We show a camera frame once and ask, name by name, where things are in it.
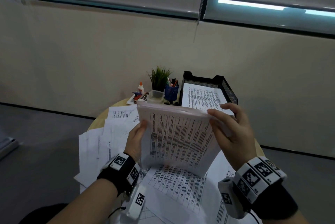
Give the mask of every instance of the potted plant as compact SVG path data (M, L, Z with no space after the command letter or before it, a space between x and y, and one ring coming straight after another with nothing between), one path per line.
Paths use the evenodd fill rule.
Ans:
M148 76L151 80L151 86L153 90L164 91L168 77L171 75L171 69L165 69L165 67L157 66L156 69L152 69Z

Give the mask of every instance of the black plant pot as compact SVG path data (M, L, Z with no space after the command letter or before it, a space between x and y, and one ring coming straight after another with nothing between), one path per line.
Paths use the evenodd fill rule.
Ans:
M165 89L165 84L163 84L163 85L158 85L158 86L157 86L157 85L154 86L154 85L152 84L151 86L152 86L152 89L155 90L155 91L162 91L162 92L163 92L164 89Z

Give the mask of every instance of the forearm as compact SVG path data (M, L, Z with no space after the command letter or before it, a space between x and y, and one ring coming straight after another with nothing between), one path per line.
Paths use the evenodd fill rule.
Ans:
M102 223L111 213L117 194L114 184L105 179L98 179L48 224Z
M263 224L308 224L300 211L297 211L291 218L286 220L262 220Z

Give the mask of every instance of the fluorescent light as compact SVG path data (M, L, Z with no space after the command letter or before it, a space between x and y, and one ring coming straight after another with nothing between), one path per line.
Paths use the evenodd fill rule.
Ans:
M310 14L310 15L317 15L317 16L330 16L330 17L335 17L334 12L327 12L327 11L319 11L319 10L310 10L307 9L305 14Z
M219 0L218 3L225 3L225 4L238 5L238 6L249 6L249 7L260 8L260 9L273 9L273 10L284 10L284 8L286 8L286 7L281 7L281 6L250 3L250 2L243 2L243 1L230 1L230 0Z

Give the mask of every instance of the person's left hand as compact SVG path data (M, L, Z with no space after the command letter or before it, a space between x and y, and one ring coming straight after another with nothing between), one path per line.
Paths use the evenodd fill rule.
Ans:
M124 153L129 154L136 162L138 162L141 156L141 141L147 125L148 122L143 120L137 124L128 135Z

